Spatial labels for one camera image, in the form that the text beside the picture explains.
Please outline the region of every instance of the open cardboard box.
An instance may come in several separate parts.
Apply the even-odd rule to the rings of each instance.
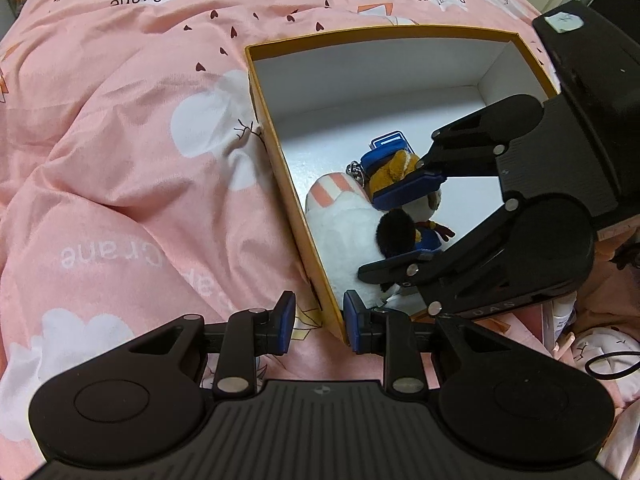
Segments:
[[[556,94],[519,35],[498,30],[356,28],[253,45],[246,54],[256,116],[306,273],[324,325],[343,340],[342,313],[305,221],[312,184],[360,160],[383,134],[401,130],[422,156],[431,133],[453,120],[514,94],[541,102]],[[502,204],[497,177],[450,178],[433,220],[453,229],[455,242]],[[418,294],[414,300],[408,313],[420,317],[426,306]]]

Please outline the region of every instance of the pink blanket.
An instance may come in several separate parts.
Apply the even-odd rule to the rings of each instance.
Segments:
[[[0,43],[0,477],[41,463],[43,381],[186,312],[219,322],[291,289],[296,340],[262,377],[380,377],[319,329],[243,48],[456,23],[515,30],[548,67],[534,16],[524,0],[28,0]]]

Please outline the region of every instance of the pink fabric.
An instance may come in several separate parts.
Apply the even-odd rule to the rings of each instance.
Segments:
[[[524,0],[28,0],[0,43],[0,477],[40,463],[39,384],[186,312],[218,322],[291,289],[296,340],[263,376],[379,378],[378,357],[318,330],[243,48],[452,23],[517,31],[548,67],[535,15]]]

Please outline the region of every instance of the white tag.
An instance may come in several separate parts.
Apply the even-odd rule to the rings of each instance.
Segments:
[[[547,16],[545,21],[559,34],[577,30],[584,25],[584,21],[580,16],[574,16],[568,12],[558,12],[553,16]]]

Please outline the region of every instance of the black loop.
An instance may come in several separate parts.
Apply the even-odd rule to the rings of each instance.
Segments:
[[[599,374],[591,370],[591,365],[597,361],[601,361],[602,359],[608,359],[610,357],[619,357],[619,356],[632,356],[637,355],[640,356],[640,352],[610,352],[608,354],[599,355],[594,357],[593,359],[589,359],[587,364],[584,365],[584,371],[587,372],[591,377],[595,379],[599,379],[601,381],[615,381],[618,379],[622,379],[628,375],[631,375],[633,372],[637,372],[640,370],[640,360],[634,365],[631,365],[626,370],[622,370],[621,372],[616,372],[614,374]]]

